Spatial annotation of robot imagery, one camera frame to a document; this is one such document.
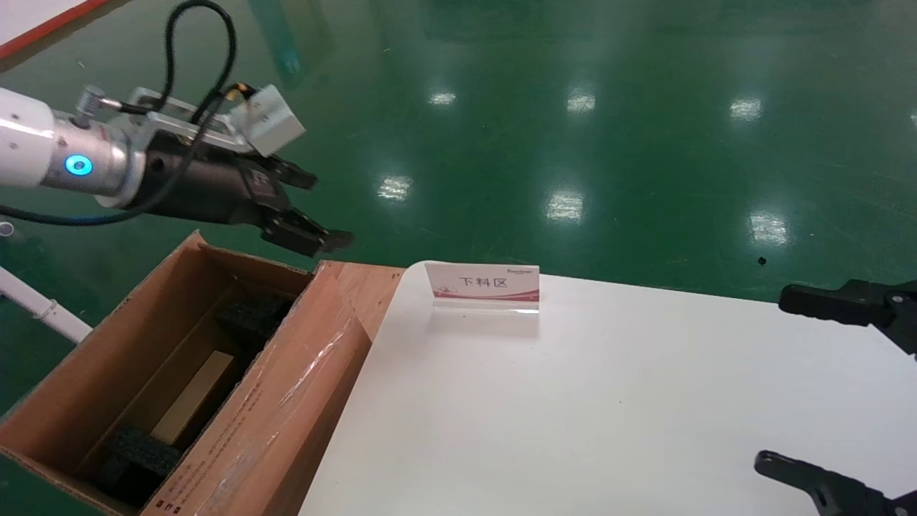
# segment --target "box flap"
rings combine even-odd
[[[302,269],[258,256],[221,249],[208,243],[201,245],[201,249],[240,280],[262,288],[269,287],[291,298],[299,297],[312,279],[312,274]]]

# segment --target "black cable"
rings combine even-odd
[[[223,23],[226,25],[226,37],[229,39],[229,48],[226,52],[226,60],[223,63],[223,71],[220,72],[220,76],[216,78],[216,83],[214,87],[210,88],[210,91],[207,92],[207,95],[204,97],[204,100],[201,102],[200,106],[197,108],[197,111],[194,112],[194,116],[191,118],[191,123],[197,125],[197,121],[200,119],[204,110],[207,106],[210,105],[214,99],[220,96],[220,92],[223,90],[223,86],[226,84],[226,79],[229,78],[229,73],[232,72],[232,67],[236,63],[236,27],[232,23],[232,17],[229,16],[229,13],[226,12],[223,7],[218,6],[217,4],[211,2],[210,0],[186,0],[178,4],[169,15],[169,20],[166,22],[166,82],[162,87],[162,92],[160,98],[153,103],[149,108],[150,111],[161,111],[162,108],[166,105],[166,99],[171,95],[172,88],[175,86],[175,25],[178,23],[178,19],[194,7],[206,7],[215,13],[217,13],[221,18],[223,18]]]
[[[182,157],[182,160],[179,162],[178,168],[175,169],[175,172],[171,175],[169,180],[166,181],[166,184],[163,185],[156,194],[142,203],[113,215],[103,215],[100,217],[57,217],[54,215],[32,213],[30,211],[3,205],[0,205],[0,215],[12,217],[13,219],[37,222],[39,224],[50,224],[52,226],[104,226],[105,224],[114,224],[116,222],[133,219],[138,215],[146,213],[162,202],[162,199],[166,198],[171,191],[175,189],[175,186],[181,181],[182,177],[184,177],[184,174],[188,171],[188,167],[191,166],[194,155],[197,153],[197,150],[200,149],[201,143],[204,141],[204,135],[207,132],[206,127],[214,120],[224,100],[226,100],[224,95],[221,95],[215,100],[213,108],[208,109],[207,116],[204,117],[204,122],[201,123],[201,127],[197,130],[197,134],[194,135],[194,140],[192,140],[191,145],[188,147],[188,152],[185,153],[184,157]]]

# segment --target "white tabletop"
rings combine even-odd
[[[917,487],[917,365],[872,328],[542,275],[538,316],[407,270],[300,514],[816,514],[769,449]]]

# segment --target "robotic arm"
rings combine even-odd
[[[160,95],[145,88],[131,106]],[[305,132],[277,88],[266,86],[207,128],[184,121],[194,106],[167,98],[165,107],[96,121],[120,102],[87,86],[76,114],[0,88],[0,185],[46,186],[95,196],[107,208],[131,209],[181,174],[149,213],[217,224],[249,224],[261,238],[313,256],[347,247],[352,235],[326,230],[294,208],[283,184],[310,189],[317,178],[273,154]],[[201,145],[186,170],[180,162],[199,130]]]

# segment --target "blue indicator light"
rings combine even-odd
[[[93,171],[93,162],[81,154],[74,154],[64,160],[63,167],[73,175],[88,175]]]

